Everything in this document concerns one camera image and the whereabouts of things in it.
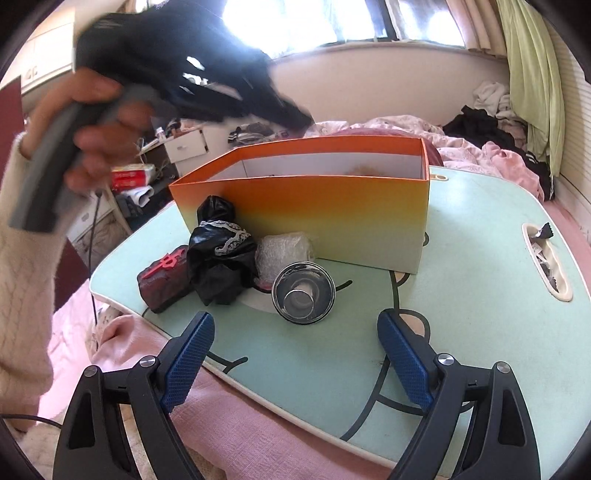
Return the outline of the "cream knit sweater forearm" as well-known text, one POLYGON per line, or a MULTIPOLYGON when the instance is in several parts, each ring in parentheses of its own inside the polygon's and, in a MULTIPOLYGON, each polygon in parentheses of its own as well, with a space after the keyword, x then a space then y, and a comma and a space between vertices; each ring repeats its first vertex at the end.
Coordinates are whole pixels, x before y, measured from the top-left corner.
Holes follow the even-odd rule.
POLYGON ((65 234, 35 234, 9 226, 30 161, 16 136, 1 184, 1 412, 38 412, 50 389, 48 355, 55 274, 65 234))

